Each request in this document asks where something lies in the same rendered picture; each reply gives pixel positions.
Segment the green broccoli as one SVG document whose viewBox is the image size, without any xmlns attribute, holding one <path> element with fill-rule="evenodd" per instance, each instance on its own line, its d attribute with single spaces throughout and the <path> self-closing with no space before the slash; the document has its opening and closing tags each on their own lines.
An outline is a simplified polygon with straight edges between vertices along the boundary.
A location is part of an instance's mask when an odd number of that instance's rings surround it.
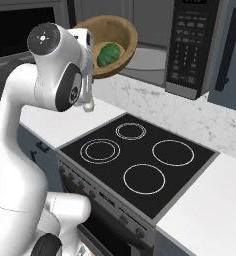
<svg viewBox="0 0 236 256">
<path fill-rule="evenodd" d="M 119 59 L 120 55 L 121 50 L 116 43 L 102 43 L 96 59 L 97 65 L 99 67 L 106 67 L 113 64 Z"/>
</svg>

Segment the brown wooden bowl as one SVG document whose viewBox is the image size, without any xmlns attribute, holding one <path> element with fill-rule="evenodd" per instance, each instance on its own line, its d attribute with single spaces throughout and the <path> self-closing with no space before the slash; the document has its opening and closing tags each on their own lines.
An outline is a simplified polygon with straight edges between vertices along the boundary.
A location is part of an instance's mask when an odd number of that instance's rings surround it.
<svg viewBox="0 0 236 256">
<path fill-rule="evenodd" d="M 138 33 L 127 19 L 120 16 L 101 15 L 80 22 L 76 27 L 88 29 L 94 36 L 94 79 L 103 79 L 119 73 L 132 59 L 138 43 Z M 108 43 L 119 46 L 119 59 L 113 64 L 99 67 L 97 56 Z"/>
</svg>

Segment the grey-blue base cupboard door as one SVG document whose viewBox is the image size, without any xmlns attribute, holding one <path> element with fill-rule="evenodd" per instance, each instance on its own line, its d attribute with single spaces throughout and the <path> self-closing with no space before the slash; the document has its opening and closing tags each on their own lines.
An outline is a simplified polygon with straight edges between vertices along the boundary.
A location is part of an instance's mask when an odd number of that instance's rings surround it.
<svg viewBox="0 0 236 256">
<path fill-rule="evenodd" d="M 62 192 L 63 186 L 57 160 L 51 161 L 49 158 L 40 158 L 35 164 L 44 171 L 48 180 L 48 190 L 51 192 Z"/>
</svg>

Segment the grey-blue drawer front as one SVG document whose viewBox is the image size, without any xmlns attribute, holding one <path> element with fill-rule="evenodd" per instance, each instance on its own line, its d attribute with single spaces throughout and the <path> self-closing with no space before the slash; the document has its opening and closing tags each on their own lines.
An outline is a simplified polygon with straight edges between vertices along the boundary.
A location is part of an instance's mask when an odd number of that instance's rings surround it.
<svg viewBox="0 0 236 256">
<path fill-rule="evenodd" d="M 43 142 L 43 145 L 48 146 L 50 149 L 47 153 L 43 153 L 40 149 L 36 147 L 37 142 Z M 39 139 L 35 135 L 33 135 L 29 130 L 27 130 L 22 125 L 19 126 L 18 129 L 18 144 L 22 151 L 31 159 L 30 151 L 37 151 L 36 161 L 40 158 L 49 158 L 51 161 L 56 160 L 55 151 L 46 144 L 43 140 Z"/>
</svg>

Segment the grey oven front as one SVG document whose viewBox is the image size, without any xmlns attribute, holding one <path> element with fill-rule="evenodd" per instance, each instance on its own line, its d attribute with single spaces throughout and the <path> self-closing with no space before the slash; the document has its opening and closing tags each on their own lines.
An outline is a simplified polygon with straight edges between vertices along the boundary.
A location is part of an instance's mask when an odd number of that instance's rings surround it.
<svg viewBox="0 0 236 256">
<path fill-rule="evenodd" d="M 153 256 L 154 228 L 128 211 L 122 201 L 112 196 L 106 188 L 86 170 L 80 170 L 62 156 L 57 156 L 58 167 L 63 166 L 65 173 L 60 173 L 63 187 L 70 193 L 85 195 L 90 199 L 92 213 L 88 220 L 79 225 L 79 234 L 96 256 Z M 75 180 L 70 180 L 72 173 Z M 84 189 L 77 185 L 82 181 Z M 96 198 L 89 197 L 93 190 Z M 123 225 L 119 218 L 124 215 L 128 224 Z M 137 238 L 135 229 L 144 231 L 143 238 Z"/>
</svg>

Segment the black hob with white rings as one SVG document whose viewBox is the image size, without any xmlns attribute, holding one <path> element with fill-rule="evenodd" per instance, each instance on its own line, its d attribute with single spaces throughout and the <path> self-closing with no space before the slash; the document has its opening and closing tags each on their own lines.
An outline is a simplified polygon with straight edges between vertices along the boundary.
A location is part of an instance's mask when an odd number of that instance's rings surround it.
<svg viewBox="0 0 236 256">
<path fill-rule="evenodd" d="M 99 198 L 122 211 L 159 212 L 216 152 L 156 125 L 123 114 L 59 152 L 86 174 Z"/>
</svg>

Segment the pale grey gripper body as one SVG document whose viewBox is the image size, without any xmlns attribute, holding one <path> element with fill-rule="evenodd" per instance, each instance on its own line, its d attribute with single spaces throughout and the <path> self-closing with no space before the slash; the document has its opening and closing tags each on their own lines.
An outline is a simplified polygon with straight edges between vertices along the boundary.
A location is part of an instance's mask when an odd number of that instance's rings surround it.
<svg viewBox="0 0 236 256">
<path fill-rule="evenodd" d="M 92 96 L 94 47 L 88 46 L 86 53 L 86 66 L 82 71 L 82 89 L 80 93 L 80 104 L 83 106 L 85 112 L 92 112 L 94 110 L 94 100 Z"/>
</svg>

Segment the grey-blue base cupboard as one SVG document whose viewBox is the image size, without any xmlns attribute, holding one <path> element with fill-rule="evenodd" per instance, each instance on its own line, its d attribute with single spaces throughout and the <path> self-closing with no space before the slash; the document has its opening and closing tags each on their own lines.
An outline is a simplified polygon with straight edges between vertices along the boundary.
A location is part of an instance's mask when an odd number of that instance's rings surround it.
<svg viewBox="0 0 236 256">
<path fill-rule="evenodd" d="M 188 256 L 160 232 L 156 232 L 154 256 Z"/>
</svg>

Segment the microwave door with dark window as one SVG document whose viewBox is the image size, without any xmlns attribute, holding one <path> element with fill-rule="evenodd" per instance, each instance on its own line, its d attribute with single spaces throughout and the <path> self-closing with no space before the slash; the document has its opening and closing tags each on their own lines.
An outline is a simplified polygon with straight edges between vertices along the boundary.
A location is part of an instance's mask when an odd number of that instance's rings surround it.
<svg viewBox="0 0 236 256">
<path fill-rule="evenodd" d="M 41 23 L 76 25 L 73 0 L 0 0 L 0 69 L 12 59 L 33 63 L 27 48 L 30 31 Z"/>
</svg>

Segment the black and grey microwave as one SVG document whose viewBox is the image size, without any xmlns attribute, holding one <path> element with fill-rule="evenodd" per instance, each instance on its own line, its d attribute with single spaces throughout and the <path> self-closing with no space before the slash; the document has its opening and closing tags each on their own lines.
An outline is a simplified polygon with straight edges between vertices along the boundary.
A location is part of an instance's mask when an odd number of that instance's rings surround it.
<svg viewBox="0 0 236 256">
<path fill-rule="evenodd" d="M 76 0 L 77 24 L 101 15 L 120 16 L 137 33 L 135 53 L 121 70 L 191 100 L 209 91 L 213 41 L 221 0 Z M 196 77 L 188 83 L 187 76 Z"/>
</svg>

